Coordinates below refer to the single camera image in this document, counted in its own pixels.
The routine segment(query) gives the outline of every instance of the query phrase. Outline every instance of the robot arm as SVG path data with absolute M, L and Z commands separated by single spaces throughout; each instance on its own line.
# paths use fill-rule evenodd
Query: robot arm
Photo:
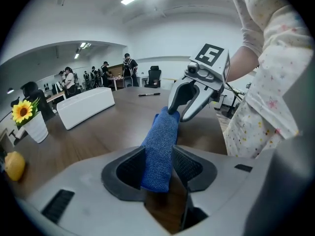
M 229 52 L 218 46 L 205 44 L 190 60 L 184 76 L 173 85 L 168 98 L 169 114 L 190 101 L 181 122 L 191 120 L 209 102 L 220 97 L 230 70 Z

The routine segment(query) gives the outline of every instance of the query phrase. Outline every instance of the person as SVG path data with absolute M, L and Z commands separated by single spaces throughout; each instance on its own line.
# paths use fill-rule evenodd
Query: person
M 60 72 L 59 72 L 59 75 L 61 76 L 62 83 L 64 83 L 64 82 L 65 82 L 64 71 L 60 71 Z
M 133 86 L 138 87 L 138 80 L 136 76 L 136 72 L 138 69 L 138 64 L 134 59 L 130 58 L 130 54 L 125 54 L 125 61 L 123 63 L 123 77 L 131 77 L 133 80 Z
M 87 71 L 84 71 L 83 79 L 84 79 L 85 81 L 86 81 L 86 80 L 90 80 L 90 76 L 88 75 Z
M 64 86 L 66 88 L 66 90 L 65 90 L 66 97 L 70 98 L 70 97 L 76 95 L 74 75 L 73 75 L 72 69 L 68 66 L 65 68 L 64 72 L 66 74 L 65 83 L 64 83 Z
M 92 66 L 92 71 L 90 72 L 90 75 L 91 75 L 91 80 L 95 81 L 93 88 L 96 88 L 96 73 L 97 71 L 95 70 L 95 66 Z
M 86 88 L 90 89 L 90 76 L 88 75 L 87 71 L 84 71 L 83 79 L 85 81 Z
M 286 0 L 233 1 L 243 45 L 230 60 L 227 81 L 259 68 L 223 136 L 228 155 L 256 158 L 299 132 L 283 95 L 308 66 L 313 39 Z
M 100 75 L 100 73 L 96 73 L 95 86 L 96 88 L 104 86 L 103 77 Z
M 108 62 L 104 61 L 103 65 L 100 68 L 100 75 L 103 79 L 103 86 L 108 87 L 108 80 L 107 78 L 111 78 L 112 75 L 108 71 Z

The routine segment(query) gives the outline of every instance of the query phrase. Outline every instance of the white patterned sleeve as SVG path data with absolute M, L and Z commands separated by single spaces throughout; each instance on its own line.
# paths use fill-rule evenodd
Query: white patterned sleeve
M 243 45 L 251 49 L 257 57 L 262 53 L 263 32 L 250 16 L 244 0 L 233 0 L 242 22 Z

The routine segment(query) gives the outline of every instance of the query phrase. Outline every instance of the black pen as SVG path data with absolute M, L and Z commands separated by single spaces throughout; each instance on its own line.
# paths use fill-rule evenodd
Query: black pen
M 139 96 L 149 96 L 149 95 L 160 95 L 160 92 L 156 92 L 156 93 L 142 93 Z

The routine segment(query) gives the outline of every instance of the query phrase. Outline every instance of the backpack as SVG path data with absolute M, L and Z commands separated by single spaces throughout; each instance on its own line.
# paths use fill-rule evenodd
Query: backpack
M 133 75 L 133 67 L 130 66 L 132 59 L 124 61 L 123 65 L 123 77 L 129 77 Z
M 86 82 L 88 82 L 90 80 L 89 75 L 88 74 L 84 74 L 83 78 Z
M 103 75 L 104 75 L 103 67 L 104 67 L 104 65 L 102 65 L 102 66 L 100 67 L 100 69 L 98 70 L 98 74 L 100 75 L 100 77 L 103 77 Z
M 94 80 L 95 79 L 95 75 L 93 72 L 91 72 L 91 80 Z

